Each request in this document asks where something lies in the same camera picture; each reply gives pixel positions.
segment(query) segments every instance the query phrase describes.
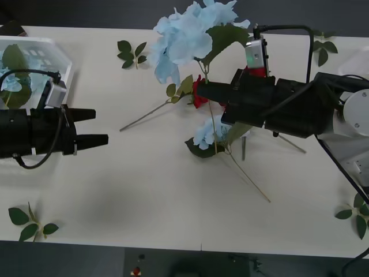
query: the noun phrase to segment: green leaf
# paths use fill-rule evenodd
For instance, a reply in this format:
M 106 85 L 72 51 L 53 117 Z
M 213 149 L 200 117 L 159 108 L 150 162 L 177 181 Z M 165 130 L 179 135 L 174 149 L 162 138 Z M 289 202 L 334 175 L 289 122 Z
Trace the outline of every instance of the green leaf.
M 174 97 L 172 97 L 172 99 L 171 99 L 171 102 L 172 102 L 173 104 L 177 103 L 178 101 L 179 101 L 179 97 L 178 97 L 178 96 L 174 96 Z
M 42 233 L 44 235 L 51 235 L 53 233 L 55 233 L 57 230 L 59 229 L 59 227 L 53 223 L 49 223 L 49 224 L 46 224 L 44 226 L 44 230 L 42 231 Z
M 13 224 L 19 226 L 19 225 L 24 225 L 27 222 L 29 222 L 28 215 L 21 209 L 10 208 L 8 209 L 8 211 L 9 211 L 10 220 L 13 222 Z
M 147 58 L 146 56 L 139 56 L 137 59 L 138 64 L 146 62 Z
M 127 40 L 121 40 L 118 42 L 118 49 L 120 52 L 129 53 L 132 50 L 132 46 Z
M 355 195 L 355 199 L 353 200 L 353 206 L 354 208 L 361 208 L 364 204 L 364 199 L 359 195 Z
M 182 83 L 180 84 L 178 90 L 177 90 L 177 95 L 181 95 L 182 92 L 184 94 L 188 94 L 192 92 L 192 87 L 194 84 L 194 79 L 191 75 L 188 75 L 186 78 L 184 78 L 184 80 L 182 81 Z
M 194 145 L 194 138 L 190 138 L 189 140 L 185 141 L 184 143 L 186 143 L 187 147 L 189 148 L 189 150 L 191 151 L 192 154 L 194 154 L 195 156 L 205 159 L 205 158 L 209 158 L 215 155 L 215 146 L 214 144 L 209 145 L 209 148 L 206 150 L 201 150 L 199 146 Z M 217 145 L 217 152 L 224 152 L 225 148 L 218 144 Z
M 362 215 L 369 216 L 369 209 L 366 204 L 362 205 L 362 207 L 360 208 L 360 213 Z
M 360 239 L 363 239 L 367 230 L 367 223 L 361 215 L 356 216 L 356 228 Z
M 136 50 L 134 52 L 134 54 L 136 55 L 136 57 L 138 57 L 141 54 L 141 52 L 146 47 L 146 44 L 147 44 L 147 42 L 144 42 L 144 43 L 141 43 L 139 46 L 137 46 L 137 48 L 136 48 Z
M 28 202 L 28 213 L 29 213 L 32 221 L 37 222 L 37 219 L 36 219 L 35 215 L 33 214 L 32 210 L 31 210 L 31 206 L 29 205 L 29 202 Z
M 38 228 L 39 226 L 36 223 L 32 223 L 26 226 L 21 232 L 19 241 L 26 241 L 29 238 L 32 238 L 36 234 Z
M 167 96 L 173 97 L 175 95 L 175 84 L 170 84 L 167 86 Z
M 212 27 L 207 30 L 207 33 L 213 39 L 213 48 L 205 58 L 201 59 L 205 66 L 208 66 L 216 56 L 233 42 L 239 42 L 245 47 L 249 37 L 247 29 L 232 24 Z
M 319 52 L 318 66 L 321 67 L 328 61 L 328 53 L 324 48 Z
M 314 41 L 314 46 L 312 48 L 313 51 L 317 51 L 318 49 L 322 48 L 323 43 L 321 43 L 319 40 Z
M 323 47 L 331 53 L 338 53 L 337 47 L 333 42 L 324 42 Z
M 334 36 L 336 34 L 336 32 L 331 31 L 331 32 L 326 32 L 324 33 L 324 38 L 331 38 L 332 36 Z
M 236 122 L 233 126 L 229 129 L 227 134 L 227 143 L 232 145 L 232 143 L 240 138 L 243 134 L 245 134 L 248 130 L 252 128 L 251 125 L 244 124 L 241 122 Z
M 18 45 L 9 45 L 2 56 L 3 67 L 8 67 L 10 70 L 14 69 L 28 69 L 27 60 L 24 58 L 22 51 Z
M 340 211 L 337 215 L 335 215 L 338 219 L 348 219 L 352 216 L 352 210 L 345 209 L 344 211 Z
M 126 62 L 122 65 L 122 68 L 129 68 L 132 64 L 133 64 L 133 60 L 131 60 L 131 61 L 126 61 Z
M 317 29 L 313 30 L 313 33 L 314 33 L 314 36 L 322 36 L 322 32 Z
M 132 61 L 134 59 L 131 52 L 121 52 L 117 56 L 119 59 L 122 59 L 124 61 Z
M 22 89 L 17 92 L 3 91 L 0 97 L 2 98 L 4 104 L 7 102 L 8 108 L 20 108 L 31 98 L 32 91 L 28 85 L 22 85 Z

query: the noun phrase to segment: flower stem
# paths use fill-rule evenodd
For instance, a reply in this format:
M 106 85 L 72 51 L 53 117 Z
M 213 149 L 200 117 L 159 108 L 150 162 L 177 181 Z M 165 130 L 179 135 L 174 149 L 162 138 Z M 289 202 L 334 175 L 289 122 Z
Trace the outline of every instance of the flower stem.
M 5 106 L 7 107 L 7 104 L 9 103 L 10 97 L 12 97 L 12 91 L 10 92 L 9 96 L 7 97 Z
M 215 122 L 214 122 L 214 116 L 213 116 L 211 101 L 209 100 L 208 103 L 209 103 L 210 114 L 212 115 L 212 121 L 213 121 L 215 154 L 217 154 L 218 153 L 218 148 L 217 148 L 217 133 L 216 133 L 216 130 L 215 130 Z
M 241 171 L 243 172 L 243 174 L 247 177 L 247 179 L 250 180 L 250 182 L 258 189 L 258 191 L 265 197 L 265 199 L 267 199 L 267 201 L 269 203 L 271 203 L 271 201 L 269 200 L 269 198 L 264 194 L 264 192 L 262 192 L 260 190 L 260 188 L 253 182 L 253 180 L 250 179 L 250 177 L 246 174 L 246 172 L 244 172 L 244 170 L 242 169 L 242 167 L 239 166 L 239 164 L 237 163 L 237 161 L 235 160 L 235 158 L 233 157 L 232 154 L 230 154 L 232 160 L 235 162 L 235 164 L 238 166 L 239 169 L 241 169 Z
M 119 131 L 120 131 L 120 132 L 124 131 L 124 130 L 125 130 L 125 129 L 127 129 L 128 127 L 130 127 L 130 126 L 132 126 L 133 124 L 137 123 L 138 121 L 140 121 L 140 120 L 144 119 L 145 117 L 147 117 L 147 116 L 151 115 L 152 113 L 154 113 L 155 111 L 157 111 L 158 109 L 160 109 L 160 108 L 164 107 L 166 104 L 169 104 L 169 103 L 170 103 L 170 101 L 169 101 L 169 100 L 165 101 L 165 102 L 164 102 L 163 104 L 161 104 L 159 107 L 154 108 L 151 112 L 149 112 L 149 113 L 145 114 L 143 117 L 140 117 L 139 119 L 137 119 L 137 120 L 133 121 L 132 123 L 129 123 L 128 125 L 126 125 L 126 126 L 124 126 L 123 128 L 121 128 Z

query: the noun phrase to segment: metal rod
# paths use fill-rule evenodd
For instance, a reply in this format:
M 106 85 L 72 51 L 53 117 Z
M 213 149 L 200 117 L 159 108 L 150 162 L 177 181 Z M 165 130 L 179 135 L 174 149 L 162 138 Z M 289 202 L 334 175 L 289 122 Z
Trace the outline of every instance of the metal rod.
M 281 139 L 283 139 L 286 143 L 289 143 L 290 145 L 292 145 L 293 147 L 297 148 L 297 150 L 299 150 L 300 152 L 306 154 L 306 151 L 304 149 L 302 149 L 301 147 L 298 147 L 296 144 L 294 144 L 293 142 L 289 141 L 288 139 L 286 139 L 285 137 L 279 135 L 279 137 Z
M 242 137 L 242 160 L 246 160 L 246 137 Z

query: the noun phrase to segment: leaf sprig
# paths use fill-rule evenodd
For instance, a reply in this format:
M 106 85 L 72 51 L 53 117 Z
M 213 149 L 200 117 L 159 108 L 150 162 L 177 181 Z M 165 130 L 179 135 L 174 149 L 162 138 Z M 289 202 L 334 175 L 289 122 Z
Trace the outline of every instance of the leaf sprig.
M 321 32 L 319 30 L 314 30 L 314 36 L 318 37 L 320 40 L 314 42 L 313 51 L 319 50 L 318 66 L 321 67 L 328 61 L 328 52 L 338 53 L 338 49 L 333 42 L 326 41 L 335 35 L 336 32 Z
M 357 194 L 353 201 L 353 208 L 349 205 L 350 209 L 344 209 L 335 215 L 338 219 L 348 219 L 352 215 L 356 215 L 356 230 L 360 239 L 363 239 L 369 227 L 369 208 L 364 199 Z
M 120 42 L 118 42 L 118 50 L 120 51 L 120 53 L 118 54 L 118 58 L 125 61 L 122 68 L 128 69 L 133 64 L 135 64 L 136 69 L 138 69 L 138 65 L 146 61 L 146 56 L 140 56 L 142 51 L 145 49 L 146 44 L 147 42 L 143 42 L 139 46 L 137 46 L 133 54 L 131 52 L 132 46 L 127 40 L 121 40 Z
M 46 224 L 42 226 L 41 223 L 37 220 L 35 214 L 31 210 L 31 206 L 28 202 L 28 215 L 19 208 L 9 208 L 9 216 L 10 220 L 14 225 L 21 226 L 30 222 L 29 217 L 31 218 L 31 224 L 25 226 L 21 232 L 19 237 L 19 241 L 26 241 L 33 237 L 33 241 L 36 240 L 37 235 L 42 233 L 44 238 L 47 239 L 48 235 L 55 233 L 59 227 L 54 223 Z

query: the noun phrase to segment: gray floor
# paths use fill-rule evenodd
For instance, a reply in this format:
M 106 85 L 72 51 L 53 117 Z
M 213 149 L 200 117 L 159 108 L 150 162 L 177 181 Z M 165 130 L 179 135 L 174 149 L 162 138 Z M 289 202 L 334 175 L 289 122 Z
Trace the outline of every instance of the gray floor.
M 145 259 L 138 262 L 142 254 Z M 331 277 L 330 272 L 339 272 L 348 261 L 268 254 L 243 256 L 259 260 L 265 275 L 253 272 L 254 263 L 229 253 L 0 241 L 0 276 L 129 277 L 139 266 L 142 277 L 189 277 L 196 276 L 190 274 L 196 270 L 203 273 L 201 277 Z M 182 274 L 175 274 L 179 269 Z M 360 261 L 348 273 L 348 277 L 368 277 L 369 260 Z
M 8 10 L 23 25 L 152 29 L 160 17 L 173 13 L 173 7 L 183 13 L 192 2 L 0 0 L 0 10 Z M 340 36 L 362 37 L 369 37 L 368 10 L 367 0 L 238 0 L 235 5 L 239 20 L 249 19 L 252 24 L 306 24 L 321 31 L 337 31 Z M 0 24 L 4 21 L 5 16 L 0 15 Z

